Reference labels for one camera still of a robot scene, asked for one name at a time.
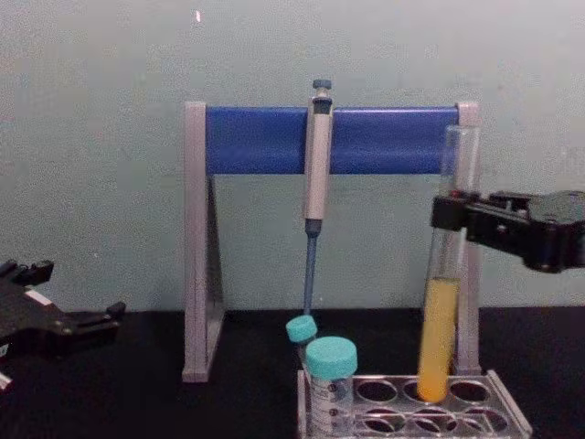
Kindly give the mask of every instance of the yellow liquid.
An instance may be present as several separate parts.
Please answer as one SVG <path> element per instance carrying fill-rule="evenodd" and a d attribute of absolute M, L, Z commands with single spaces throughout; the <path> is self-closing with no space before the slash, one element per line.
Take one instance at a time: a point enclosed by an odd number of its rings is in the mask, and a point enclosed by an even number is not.
<path fill-rule="evenodd" d="M 458 279 L 435 278 L 427 283 L 417 388 L 426 402 L 441 402 L 447 396 L 458 293 Z"/>

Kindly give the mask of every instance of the micropipette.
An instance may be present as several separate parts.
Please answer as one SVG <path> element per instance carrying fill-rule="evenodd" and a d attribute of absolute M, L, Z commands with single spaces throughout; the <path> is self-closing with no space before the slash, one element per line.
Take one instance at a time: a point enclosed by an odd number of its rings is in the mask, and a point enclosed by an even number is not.
<path fill-rule="evenodd" d="M 323 225 L 329 157 L 331 153 L 331 129 L 333 126 L 333 101 L 329 97 L 330 80 L 314 80 L 315 96 L 309 101 L 305 144 L 304 173 L 306 192 L 304 204 L 304 231 L 307 234 L 307 260 L 304 273 L 303 312 L 311 314 L 313 301 L 314 265 L 317 237 Z"/>

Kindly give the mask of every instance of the test tube rack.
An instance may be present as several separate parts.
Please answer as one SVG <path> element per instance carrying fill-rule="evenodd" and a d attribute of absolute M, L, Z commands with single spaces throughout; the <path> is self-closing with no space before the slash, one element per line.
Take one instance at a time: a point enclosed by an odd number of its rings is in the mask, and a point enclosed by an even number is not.
<path fill-rule="evenodd" d="M 493 370 L 486 375 L 453 376 L 445 400 L 419 399 L 416 376 L 354 377 L 354 429 L 348 437 L 449 439 L 528 439 L 532 429 Z M 299 371 L 298 437 L 311 431 L 309 383 Z"/>

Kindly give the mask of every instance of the gray stand leg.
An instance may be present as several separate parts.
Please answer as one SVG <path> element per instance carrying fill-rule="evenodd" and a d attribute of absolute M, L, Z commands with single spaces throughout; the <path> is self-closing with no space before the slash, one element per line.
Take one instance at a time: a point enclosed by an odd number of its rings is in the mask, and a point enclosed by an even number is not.
<path fill-rule="evenodd" d="M 479 107 L 475 102 L 457 103 L 459 125 L 479 126 Z M 479 144 L 466 144 L 460 148 L 457 166 L 457 188 L 475 191 L 479 189 Z M 465 230 L 460 234 L 462 252 L 462 279 L 457 311 L 457 349 L 455 373 L 480 375 L 479 365 L 479 248 L 465 240 Z"/>
<path fill-rule="evenodd" d="M 479 365 L 479 249 L 475 244 L 463 243 L 463 278 L 459 291 L 457 311 L 457 351 L 455 373 L 480 375 Z"/>
<path fill-rule="evenodd" d="M 206 105 L 187 102 L 185 119 L 184 382 L 206 382 L 223 323 L 215 191 L 206 174 Z"/>

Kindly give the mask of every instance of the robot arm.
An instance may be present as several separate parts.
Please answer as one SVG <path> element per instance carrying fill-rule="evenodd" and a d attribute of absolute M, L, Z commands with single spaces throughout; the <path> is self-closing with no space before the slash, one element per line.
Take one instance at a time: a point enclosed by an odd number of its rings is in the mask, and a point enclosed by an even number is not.
<path fill-rule="evenodd" d="M 585 267 L 585 192 L 496 192 L 488 198 L 452 191 L 436 197 L 432 227 L 467 229 L 467 240 L 512 253 L 544 273 Z"/>
<path fill-rule="evenodd" d="M 82 319 L 62 312 L 32 289 L 50 279 L 53 262 L 29 267 L 16 261 L 0 264 L 0 360 L 18 355 L 59 357 L 70 352 L 112 343 L 126 309 L 119 302 Z M 0 373 L 0 391 L 11 380 Z"/>

